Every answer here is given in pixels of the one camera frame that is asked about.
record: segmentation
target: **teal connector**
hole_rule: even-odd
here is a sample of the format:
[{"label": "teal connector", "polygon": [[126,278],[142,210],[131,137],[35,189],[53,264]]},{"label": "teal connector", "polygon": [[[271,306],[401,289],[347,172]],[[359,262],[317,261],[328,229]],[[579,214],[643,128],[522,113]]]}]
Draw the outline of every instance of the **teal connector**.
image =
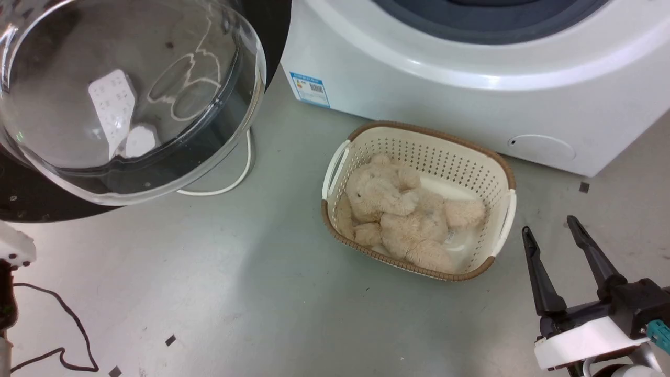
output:
[{"label": "teal connector", "polygon": [[647,325],[647,337],[660,349],[670,354],[670,329],[665,323],[658,319],[649,322]]}]

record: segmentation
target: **blue and white sticker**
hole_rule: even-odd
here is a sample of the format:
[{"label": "blue and white sticker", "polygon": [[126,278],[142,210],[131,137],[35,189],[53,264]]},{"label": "blue and white sticker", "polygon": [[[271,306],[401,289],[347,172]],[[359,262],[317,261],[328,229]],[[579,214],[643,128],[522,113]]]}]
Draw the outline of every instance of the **blue and white sticker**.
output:
[{"label": "blue and white sticker", "polygon": [[293,80],[293,85],[303,102],[330,107],[323,81],[318,78],[293,72],[291,72],[291,79]]}]

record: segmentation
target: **black cable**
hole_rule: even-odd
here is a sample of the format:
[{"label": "black cable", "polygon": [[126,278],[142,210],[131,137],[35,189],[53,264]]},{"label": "black cable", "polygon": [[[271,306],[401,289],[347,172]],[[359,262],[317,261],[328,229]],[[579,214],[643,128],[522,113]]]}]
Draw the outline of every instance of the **black cable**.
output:
[{"label": "black cable", "polygon": [[81,331],[82,335],[84,336],[84,340],[86,342],[86,350],[88,352],[88,359],[90,360],[90,363],[93,365],[93,367],[77,366],[77,365],[72,365],[72,364],[68,363],[67,361],[65,361],[65,359],[63,357],[65,355],[65,347],[59,347],[59,348],[54,349],[51,352],[47,352],[46,354],[44,354],[42,356],[38,356],[36,358],[33,358],[33,359],[30,359],[30,360],[27,360],[27,361],[24,361],[24,362],[20,363],[19,365],[12,368],[10,372],[14,373],[15,371],[23,368],[26,365],[36,363],[38,361],[44,360],[44,359],[46,359],[46,358],[48,358],[52,355],[56,355],[56,354],[59,354],[59,353],[60,353],[60,363],[66,369],[76,370],[76,371],[79,371],[79,372],[98,372],[100,370],[100,368],[98,368],[98,364],[96,364],[95,359],[93,359],[93,355],[90,352],[90,341],[88,340],[88,335],[86,334],[86,330],[84,329],[84,326],[82,325],[81,321],[79,321],[79,317],[77,317],[77,315],[74,314],[74,311],[72,311],[72,309],[70,309],[70,307],[65,304],[65,301],[63,301],[63,299],[61,299],[61,297],[58,295],[58,293],[50,291],[48,289],[40,288],[38,286],[34,286],[32,284],[27,284],[27,283],[15,283],[14,286],[26,286],[28,288],[32,288],[34,290],[38,290],[38,291],[46,293],[46,294],[50,294],[58,301],[58,303],[63,308],[63,310],[65,310],[65,312],[68,313],[70,315],[70,317],[72,317],[74,322],[77,324],[77,327],[79,327],[79,331]]}]

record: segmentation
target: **black square marker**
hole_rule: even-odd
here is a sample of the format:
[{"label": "black square marker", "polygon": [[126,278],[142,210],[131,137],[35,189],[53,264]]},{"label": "black square marker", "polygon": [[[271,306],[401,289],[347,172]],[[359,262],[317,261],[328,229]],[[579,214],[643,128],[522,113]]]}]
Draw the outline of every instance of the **black square marker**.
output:
[{"label": "black square marker", "polygon": [[121,375],[121,370],[118,366],[115,366],[114,369],[109,372],[109,377],[119,377]]}]

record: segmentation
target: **qr code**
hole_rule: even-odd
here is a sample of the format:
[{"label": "qr code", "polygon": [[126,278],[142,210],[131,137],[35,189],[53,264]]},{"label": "qr code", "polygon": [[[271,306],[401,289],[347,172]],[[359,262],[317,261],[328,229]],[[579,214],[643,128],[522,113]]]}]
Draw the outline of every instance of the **qr code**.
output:
[{"label": "qr code", "polygon": [[319,92],[319,93],[324,92],[324,88],[321,85],[317,85],[317,84],[310,84],[310,89],[313,92]]}]

